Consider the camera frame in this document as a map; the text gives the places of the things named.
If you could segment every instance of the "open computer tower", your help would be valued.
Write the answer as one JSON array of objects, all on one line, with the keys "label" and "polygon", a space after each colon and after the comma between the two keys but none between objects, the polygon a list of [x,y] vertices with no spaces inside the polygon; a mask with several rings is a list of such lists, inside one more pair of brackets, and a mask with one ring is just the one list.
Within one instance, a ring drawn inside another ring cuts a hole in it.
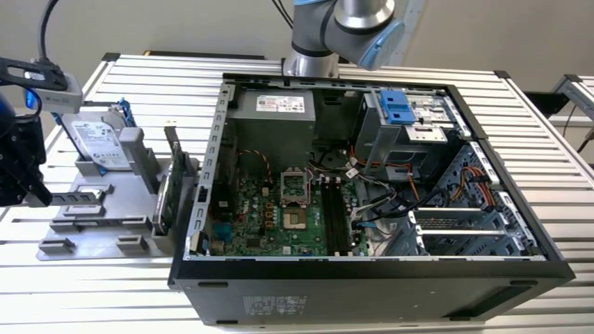
[{"label": "open computer tower", "polygon": [[199,173],[206,324],[481,321],[574,278],[456,86],[226,74]]}]

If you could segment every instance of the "sticker label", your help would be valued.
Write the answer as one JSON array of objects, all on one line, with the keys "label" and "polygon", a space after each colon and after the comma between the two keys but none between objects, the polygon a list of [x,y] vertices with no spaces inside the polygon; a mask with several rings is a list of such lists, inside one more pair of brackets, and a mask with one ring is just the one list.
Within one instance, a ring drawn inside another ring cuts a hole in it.
[{"label": "sticker label", "polygon": [[303,96],[261,95],[257,111],[275,111],[279,113],[305,113],[306,100]]},{"label": "sticker label", "polygon": [[360,174],[360,171],[354,168],[349,169],[349,171],[346,172],[346,176],[352,179],[357,176],[357,174]]},{"label": "sticker label", "polygon": [[77,135],[91,159],[107,169],[129,169],[129,158],[123,153],[114,128],[103,122],[73,122]]},{"label": "sticker label", "polygon": [[302,315],[307,296],[245,296],[249,315]]}]

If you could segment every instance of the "motherboard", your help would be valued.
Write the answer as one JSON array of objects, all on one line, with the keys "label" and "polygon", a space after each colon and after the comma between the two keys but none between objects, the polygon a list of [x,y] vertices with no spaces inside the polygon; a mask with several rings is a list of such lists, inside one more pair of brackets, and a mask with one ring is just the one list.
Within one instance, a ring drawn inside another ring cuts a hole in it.
[{"label": "motherboard", "polygon": [[[299,175],[283,177],[283,182],[275,178],[273,184],[258,178],[239,181],[237,218],[233,222],[215,223],[211,255],[309,257],[334,253],[337,231],[325,222],[329,219],[325,210],[333,210],[334,206],[337,211],[338,200],[327,199],[323,182],[310,180],[302,183]],[[358,205],[356,185],[344,182],[338,190],[344,209],[338,212],[344,215],[342,233],[346,233],[341,239],[349,246],[345,255],[366,256],[365,233],[353,234],[348,225],[352,207]],[[287,198],[306,200],[287,202]]]}]

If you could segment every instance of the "blue tab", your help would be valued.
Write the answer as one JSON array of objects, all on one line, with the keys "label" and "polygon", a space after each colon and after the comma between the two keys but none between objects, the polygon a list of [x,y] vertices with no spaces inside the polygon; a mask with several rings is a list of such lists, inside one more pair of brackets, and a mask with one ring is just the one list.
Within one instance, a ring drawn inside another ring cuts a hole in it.
[{"label": "blue tab", "polygon": [[410,110],[409,100],[400,90],[381,90],[380,104],[389,114],[389,124],[413,124],[417,121],[416,114]]},{"label": "blue tab", "polygon": [[122,97],[122,100],[118,103],[123,110],[123,119],[126,121],[127,127],[137,127],[137,121],[133,116],[133,109],[130,107],[130,102]]}]

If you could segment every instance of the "slotted metal table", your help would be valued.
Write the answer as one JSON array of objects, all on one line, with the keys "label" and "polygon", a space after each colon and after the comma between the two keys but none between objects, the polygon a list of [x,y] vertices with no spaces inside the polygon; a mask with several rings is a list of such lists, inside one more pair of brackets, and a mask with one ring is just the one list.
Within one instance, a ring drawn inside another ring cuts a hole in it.
[{"label": "slotted metal table", "polygon": [[[178,126],[183,148],[203,158],[223,72],[279,74],[278,61],[125,56],[99,64],[86,99],[133,103],[145,144],[166,156],[163,126]],[[484,325],[402,324],[206,327],[182,293],[169,290],[170,258],[39,262],[38,242],[58,208],[0,211],[0,328],[3,333],[594,333],[594,172],[510,79],[489,71],[341,68],[344,79],[454,84],[489,140],[572,263],[577,279]],[[42,172],[53,191],[75,179],[77,153],[61,128],[47,139]]]},{"label": "slotted metal table", "polygon": [[586,116],[594,121],[594,77],[568,74],[562,77],[553,92],[568,95]]}]

